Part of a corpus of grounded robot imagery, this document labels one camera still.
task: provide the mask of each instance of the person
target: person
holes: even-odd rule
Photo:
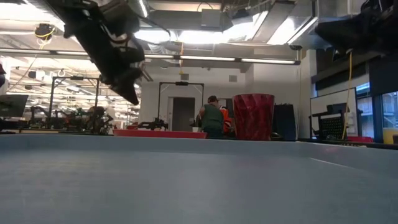
[[[6,82],[6,77],[4,76],[6,72],[2,68],[2,65],[0,64],[0,88],[5,84]]]
[[[222,138],[224,116],[220,111],[220,105],[216,96],[207,99],[207,105],[202,106],[199,111],[201,128],[207,133],[208,138]]]

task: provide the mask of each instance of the workbench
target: workbench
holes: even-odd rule
[[[0,136],[1,223],[398,223],[398,151]]]

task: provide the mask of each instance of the red cup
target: red cup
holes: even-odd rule
[[[235,131],[238,140],[270,141],[275,97],[243,94],[233,97]]]

